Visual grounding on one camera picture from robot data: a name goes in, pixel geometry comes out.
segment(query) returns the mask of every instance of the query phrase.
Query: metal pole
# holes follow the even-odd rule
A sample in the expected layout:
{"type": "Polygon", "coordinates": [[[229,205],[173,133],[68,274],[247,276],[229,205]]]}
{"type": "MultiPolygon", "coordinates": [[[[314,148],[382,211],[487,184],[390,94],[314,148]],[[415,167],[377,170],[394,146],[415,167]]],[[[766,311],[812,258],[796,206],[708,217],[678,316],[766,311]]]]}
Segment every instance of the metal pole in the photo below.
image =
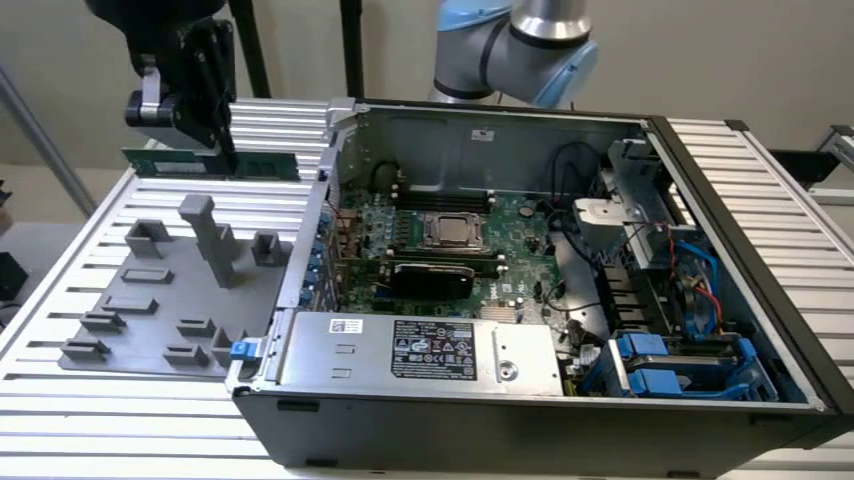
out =
{"type": "Polygon", "coordinates": [[[229,0],[231,15],[238,24],[238,35],[241,35],[241,46],[243,48],[243,58],[246,69],[250,73],[250,83],[253,84],[253,94],[255,98],[273,98],[270,92],[270,81],[267,79],[267,66],[265,64],[265,51],[262,41],[258,36],[258,24],[255,23],[255,6],[253,0],[229,0]]]}
{"type": "Polygon", "coordinates": [[[36,116],[30,111],[27,102],[24,102],[24,99],[18,93],[18,89],[12,83],[12,79],[6,74],[3,65],[0,65],[0,101],[3,101],[10,112],[12,112],[12,116],[24,131],[24,135],[27,135],[30,142],[36,147],[44,163],[54,172],[54,175],[56,176],[59,183],[63,185],[72,201],[78,205],[78,208],[83,211],[87,217],[92,216],[96,206],[95,200],[92,200],[92,195],[90,194],[80,177],[78,177],[74,169],[68,166],[63,155],[59,153],[59,150],[51,141],[51,137],[48,137],[48,134],[36,120],[36,116]]]}
{"type": "Polygon", "coordinates": [[[365,97],[362,68],[362,0],[341,0],[342,39],[345,41],[345,69],[347,96],[365,97]]]}

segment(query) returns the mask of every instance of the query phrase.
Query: motherboard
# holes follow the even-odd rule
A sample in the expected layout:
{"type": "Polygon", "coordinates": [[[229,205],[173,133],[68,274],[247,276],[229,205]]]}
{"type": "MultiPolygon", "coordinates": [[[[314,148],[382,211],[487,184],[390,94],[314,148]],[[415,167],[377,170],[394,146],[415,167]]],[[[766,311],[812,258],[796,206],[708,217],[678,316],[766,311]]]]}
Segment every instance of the motherboard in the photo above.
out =
{"type": "Polygon", "coordinates": [[[542,299],[561,274],[538,202],[514,194],[439,200],[346,192],[341,311],[549,322],[558,312],[542,299]],[[443,211],[410,209],[422,206],[443,211]],[[427,268],[441,271],[431,275],[427,268]],[[425,282],[431,288],[418,291],[425,282]]]}

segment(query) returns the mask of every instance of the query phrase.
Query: slotted aluminum surface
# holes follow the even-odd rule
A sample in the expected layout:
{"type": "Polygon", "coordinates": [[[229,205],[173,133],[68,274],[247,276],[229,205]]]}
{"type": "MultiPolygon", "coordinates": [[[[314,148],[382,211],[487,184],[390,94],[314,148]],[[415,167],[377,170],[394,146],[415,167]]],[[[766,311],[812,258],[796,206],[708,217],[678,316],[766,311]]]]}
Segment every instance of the slotted aluminum surface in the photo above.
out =
{"type": "Polygon", "coordinates": [[[849,236],[750,132],[733,131],[724,122],[670,123],[854,385],[854,250],[849,236]]]}
{"type": "MultiPolygon", "coordinates": [[[[311,171],[323,148],[325,104],[253,101],[234,110],[235,129],[247,128],[241,131],[238,145],[297,151],[301,170],[311,171]],[[259,130],[251,131],[253,125],[259,130]]],[[[75,317],[94,305],[129,253],[123,236],[135,218],[162,218],[174,234],[190,235],[173,209],[186,193],[206,192],[218,202],[218,220],[235,225],[238,236],[265,227],[278,229],[290,239],[299,224],[305,189],[303,185],[277,182],[141,180],[131,173],[125,175],[0,337],[0,476],[377,476],[367,472],[286,471],[267,458],[221,382],[66,371],[56,365],[58,346],[78,329],[75,317]]],[[[854,435],[849,434],[813,451],[770,452],[722,478],[849,479],[852,453],[854,435]]],[[[461,477],[423,473],[390,476],[461,477]]]]}

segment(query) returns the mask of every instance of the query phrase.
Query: red cable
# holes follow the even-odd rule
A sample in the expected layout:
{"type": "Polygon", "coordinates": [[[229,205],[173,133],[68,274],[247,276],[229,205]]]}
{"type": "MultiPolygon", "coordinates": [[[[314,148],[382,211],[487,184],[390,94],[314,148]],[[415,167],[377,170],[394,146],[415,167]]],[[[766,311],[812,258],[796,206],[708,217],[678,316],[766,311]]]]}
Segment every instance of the red cable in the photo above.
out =
{"type": "Polygon", "coordinates": [[[709,301],[712,302],[712,304],[714,305],[714,307],[716,307],[716,318],[717,318],[717,324],[718,324],[718,333],[721,333],[724,331],[721,329],[721,322],[724,322],[724,313],[722,313],[722,309],[721,309],[721,301],[716,298],[716,296],[705,288],[694,287],[694,291],[697,293],[700,293],[704,297],[706,297],[709,299],[709,301]]]}

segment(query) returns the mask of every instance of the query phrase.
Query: white wall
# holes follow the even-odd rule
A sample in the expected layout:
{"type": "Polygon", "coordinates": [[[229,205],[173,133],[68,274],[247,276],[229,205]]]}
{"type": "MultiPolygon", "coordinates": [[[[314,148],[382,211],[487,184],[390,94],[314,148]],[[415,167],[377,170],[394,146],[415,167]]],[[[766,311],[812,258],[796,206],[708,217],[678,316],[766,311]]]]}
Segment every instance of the white wall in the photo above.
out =
{"type": "MultiPolygon", "coordinates": [[[[365,0],[370,97],[423,99],[439,0],[365,0]]],[[[345,94],[337,0],[255,0],[277,96],[345,94]]],[[[854,1],[590,0],[601,63],[578,107],[740,118],[766,144],[806,148],[854,123],[854,1]]],[[[123,167],[138,84],[125,38],[83,0],[0,0],[0,61],[76,166],[123,167]]],[[[239,91],[250,93],[242,58],[239,91]]],[[[6,112],[0,162],[39,163],[6,112]]]]}

